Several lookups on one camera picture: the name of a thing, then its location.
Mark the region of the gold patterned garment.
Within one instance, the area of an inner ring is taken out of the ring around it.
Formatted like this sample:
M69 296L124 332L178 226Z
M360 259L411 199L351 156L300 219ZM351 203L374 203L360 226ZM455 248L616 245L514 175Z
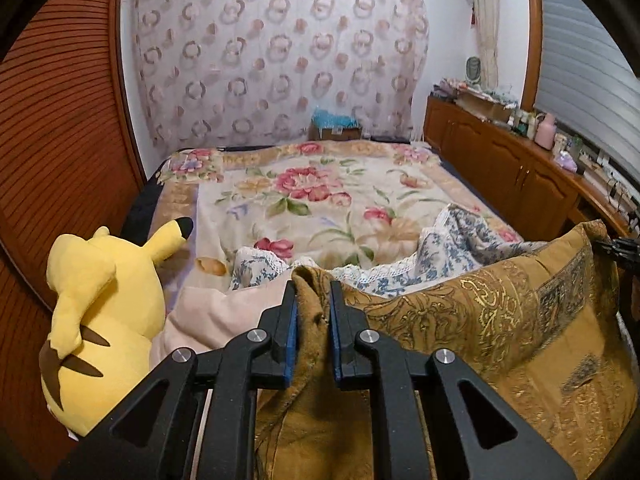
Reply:
M599 221L393 299L292 274L258 479L585 479L639 409Z

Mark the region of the long wooden sideboard cabinet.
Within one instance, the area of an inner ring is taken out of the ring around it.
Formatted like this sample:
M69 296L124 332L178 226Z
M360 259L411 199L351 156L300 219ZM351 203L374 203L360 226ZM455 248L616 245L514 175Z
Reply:
M535 142L483 122L456 104L427 99L424 140L526 240L553 240L578 223L601 220L631 236L624 216L586 177L553 161Z

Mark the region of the lilac pouch on sideboard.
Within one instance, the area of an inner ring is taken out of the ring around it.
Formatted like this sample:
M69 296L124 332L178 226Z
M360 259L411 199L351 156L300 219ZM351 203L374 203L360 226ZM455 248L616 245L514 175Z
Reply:
M560 151L554 156L553 161L562 169L576 174L578 170L577 162L568 151Z

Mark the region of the pink thermos bottle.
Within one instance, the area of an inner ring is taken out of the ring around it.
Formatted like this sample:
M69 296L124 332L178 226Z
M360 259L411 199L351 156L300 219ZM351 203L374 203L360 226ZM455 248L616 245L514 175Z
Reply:
M536 116L536 126L535 143L541 148L551 151L556 133L554 115L551 113L538 114Z

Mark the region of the yellow Pikachu plush toy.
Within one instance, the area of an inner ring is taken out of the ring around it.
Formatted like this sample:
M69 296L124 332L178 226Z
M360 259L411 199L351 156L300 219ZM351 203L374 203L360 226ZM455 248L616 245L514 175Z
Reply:
M54 241L46 278L56 304L40 378L49 412L76 436L85 437L149 373L166 316L157 268L192 230L181 217L143 245L105 226L88 240L62 234Z

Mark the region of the grey window blind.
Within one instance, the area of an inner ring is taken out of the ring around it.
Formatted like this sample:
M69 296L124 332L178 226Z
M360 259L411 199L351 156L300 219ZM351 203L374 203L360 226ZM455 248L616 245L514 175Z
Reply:
M582 0L541 0L537 110L639 177L639 79Z

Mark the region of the cardboard box on sideboard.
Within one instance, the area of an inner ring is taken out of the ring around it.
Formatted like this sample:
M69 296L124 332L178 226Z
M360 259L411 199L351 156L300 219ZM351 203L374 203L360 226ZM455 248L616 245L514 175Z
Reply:
M469 91L459 91L454 104L485 122L507 122L512 108Z

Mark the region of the small grey desk fan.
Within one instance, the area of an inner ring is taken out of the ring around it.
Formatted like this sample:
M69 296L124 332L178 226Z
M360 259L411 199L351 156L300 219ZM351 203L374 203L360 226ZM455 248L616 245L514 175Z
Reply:
M466 59L465 80L468 84L479 84L482 80L482 62L478 56L470 56Z

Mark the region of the floral bed blanket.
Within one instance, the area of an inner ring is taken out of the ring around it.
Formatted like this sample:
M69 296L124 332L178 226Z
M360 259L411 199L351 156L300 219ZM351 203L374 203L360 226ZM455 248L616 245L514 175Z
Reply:
M160 170L154 226L188 217L160 267L170 292L230 292L318 266L393 297L525 252L527 244L422 145L306 142L198 148Z

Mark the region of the cream lace side curtain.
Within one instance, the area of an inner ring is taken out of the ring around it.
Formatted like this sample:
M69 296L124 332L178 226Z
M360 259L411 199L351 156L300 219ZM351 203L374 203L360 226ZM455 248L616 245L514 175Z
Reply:
M473 0L480 58L480 85L485 90L498 88L499 3L500 0Z

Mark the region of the brown box with teal cloth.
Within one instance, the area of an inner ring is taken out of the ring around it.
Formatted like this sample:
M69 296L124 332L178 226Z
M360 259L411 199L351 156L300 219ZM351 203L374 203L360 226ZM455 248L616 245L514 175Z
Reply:
M356 118L335 115L316 108L311 115L308 139L311 141L350 141L361 138L361 126Z

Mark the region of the pink circle patterned curtain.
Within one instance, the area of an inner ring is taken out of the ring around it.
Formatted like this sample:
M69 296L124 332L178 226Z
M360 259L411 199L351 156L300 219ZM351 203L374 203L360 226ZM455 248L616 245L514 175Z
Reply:
M129 0L142 114L160 156L303 140L318 113L409 139L423 0Z

